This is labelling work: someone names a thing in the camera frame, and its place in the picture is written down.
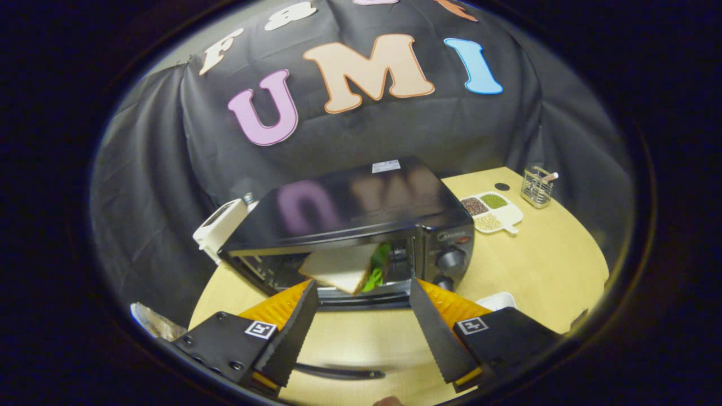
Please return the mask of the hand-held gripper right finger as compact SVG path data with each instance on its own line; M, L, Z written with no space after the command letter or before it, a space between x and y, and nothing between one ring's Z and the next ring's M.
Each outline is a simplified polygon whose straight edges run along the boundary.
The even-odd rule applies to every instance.
M410 282L408 303L444 382L457 392L508 380L563 339L514 307L490 310L421 279Z

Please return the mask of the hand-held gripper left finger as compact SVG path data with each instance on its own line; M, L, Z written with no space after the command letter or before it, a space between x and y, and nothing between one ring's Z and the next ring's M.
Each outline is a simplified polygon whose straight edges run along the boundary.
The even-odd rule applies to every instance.
M171 343L211 374L277 396L296 366L318 304L317 283L306 280L241 314L217 311Z

